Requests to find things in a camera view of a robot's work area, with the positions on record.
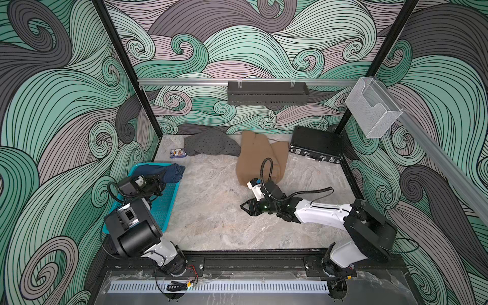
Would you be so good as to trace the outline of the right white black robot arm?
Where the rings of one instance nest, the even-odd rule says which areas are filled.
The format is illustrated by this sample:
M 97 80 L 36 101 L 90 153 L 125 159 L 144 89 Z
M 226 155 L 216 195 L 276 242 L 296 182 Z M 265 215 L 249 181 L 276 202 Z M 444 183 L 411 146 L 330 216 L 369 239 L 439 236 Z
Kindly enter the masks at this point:
M 325 276 L 348 279 L 356 275 L 355 263 L 366 259 L 387 263 L 397 253 L 393 246 L 398 228 L 365 200 L 333 205 L 318 198 L 306 200 L 302 198 L 305 191 L 286 195 L 272 179 L 273 167 L 271 158 L 263 160 L 259 175 L 247 181 L 254 198 L 240 208 L 252 217 L 266 213 L 289 223 L 319 224 L 347 232 L 349 240 L 330 244 L 321 260 Z

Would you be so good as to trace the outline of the tan brown skirt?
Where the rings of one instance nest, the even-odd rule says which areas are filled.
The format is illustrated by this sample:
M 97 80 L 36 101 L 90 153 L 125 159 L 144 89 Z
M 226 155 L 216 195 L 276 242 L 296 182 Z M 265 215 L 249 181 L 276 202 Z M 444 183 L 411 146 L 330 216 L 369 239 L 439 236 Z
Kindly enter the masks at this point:
M 246 186 L 252 179 L 259 179 L 263 161 L 273 161 L 271 179 L 280 182 L 285 176 L 289 143 L 278 141 L 271 143 L 262 134 L 244 131 L 241 138 L 241 153 L 236 164 L 236 176 L 239 185 Z

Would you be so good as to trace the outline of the blue denim skirt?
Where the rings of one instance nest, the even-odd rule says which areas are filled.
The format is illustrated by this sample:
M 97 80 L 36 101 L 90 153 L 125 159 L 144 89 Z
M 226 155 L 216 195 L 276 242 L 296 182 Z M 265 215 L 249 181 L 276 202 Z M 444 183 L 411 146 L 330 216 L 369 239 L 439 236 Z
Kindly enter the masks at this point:
M 173 163 L 169 166 L 155 165 L 151 167 L 153 175 L 157 175 L 164 183 L 178 183 L 183 178 L 186 167 Z

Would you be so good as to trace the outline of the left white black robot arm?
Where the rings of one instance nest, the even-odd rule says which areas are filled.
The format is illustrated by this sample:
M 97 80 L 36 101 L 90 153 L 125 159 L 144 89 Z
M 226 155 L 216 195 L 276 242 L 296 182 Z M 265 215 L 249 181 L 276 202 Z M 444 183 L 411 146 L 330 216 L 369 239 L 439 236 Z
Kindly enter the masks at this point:
M 120 257 L 151 259 L 164 275 L 177 277 L 186 272 L 187 259 L 177 245 L 164 239 L 151 213 L 152 201 L 165 186 L 161 175 L 109 182 L 108 194 L 119 207 L 104 217 L 104 224 Z

